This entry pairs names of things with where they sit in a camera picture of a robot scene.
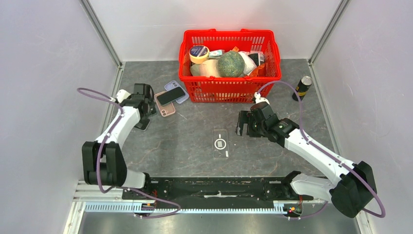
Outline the pink phone case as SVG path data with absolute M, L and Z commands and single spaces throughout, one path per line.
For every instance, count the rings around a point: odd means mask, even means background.
M 154 95 L 154 99 L 156 101 L 157 107 L 159 109 L 159 113 L 162 117 L 167 117 L 170 115 L 173 115 L 175 113 L 175 107 L 173 103 L 169 103 L 166 105 L 161 105 L 160 101 L 158 100 L 158 97 L 162 95 L 163 93 L 166 93 L 166 91 L 162 91 L 160 93 L 157 93 Z

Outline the dark green smartphone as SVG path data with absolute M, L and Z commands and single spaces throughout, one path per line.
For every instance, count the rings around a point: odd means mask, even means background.
M 165 93 L 159 95 L 157 97 L 157 100 L 160 105 L 167 105 L 173 101 L 176 101 L 179 98 L 182 98 L 186 95 L 184 90 L 181 87 L 176 87 L 174 89 L 171 89 L 169 91 L 166 91 Z

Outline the clear magsafe phone case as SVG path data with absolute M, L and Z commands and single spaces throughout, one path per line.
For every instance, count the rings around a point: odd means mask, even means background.
M 212 131 L 213 141 L 213 157 L 214 158 L 228 158 L 229 157 L 229 144 L 228 144 L 228 132 L 227 129 L 214 129 Z

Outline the black smartphone silver edge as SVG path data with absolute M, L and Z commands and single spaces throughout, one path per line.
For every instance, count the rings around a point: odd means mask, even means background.
M 148 126 L 150 124 L 150 119 L 145 118 L 145 119 L 141 119 L 135 126 L 134 128 L 141 130 L 141 131 L 145 131 Z

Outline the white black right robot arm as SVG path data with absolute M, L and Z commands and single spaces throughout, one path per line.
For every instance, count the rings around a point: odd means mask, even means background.
M 377 195 L 374 173 L 368 163 L 354 163 L 320 145 L 294 121 L 278 118 L 268 103 L 260 102 L 249 111 L 240 111 L 236 134 L 242 136 L 244 127 L 249 137 L 267 138 L 301 156 L 324 175 L 320 178 L 291 172 L 281 186 L 286 199 L 298 195 L 320 198 L 331 202 L 344 216 L 354 218 Z

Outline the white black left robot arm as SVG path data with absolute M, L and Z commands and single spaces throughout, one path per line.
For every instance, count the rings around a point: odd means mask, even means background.
M 136 83 L 132 93 L 121 89 L 115 97 L 89 88 L 78 88 L 77 91 L 118 109 L 106 130 L 95 140 L 82 145 L 84 181 L 99 186 L 103 193 L 107 192 L 104 186 L 109 189 L 134 188 L 134 193 L 141 199 L 149 198 L 153 192 L 149 174 L 128 169 L 122 147 L 133 129 L 147 129 L 149 117 L 156 114 L 153 88 L 149 84 Z

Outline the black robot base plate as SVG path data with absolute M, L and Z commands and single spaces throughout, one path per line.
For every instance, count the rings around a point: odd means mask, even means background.
M 283 177 L 152 177 L 143 192 L 182 209 L 271 208 L 273 201 L 313 200 L 288 189 Z

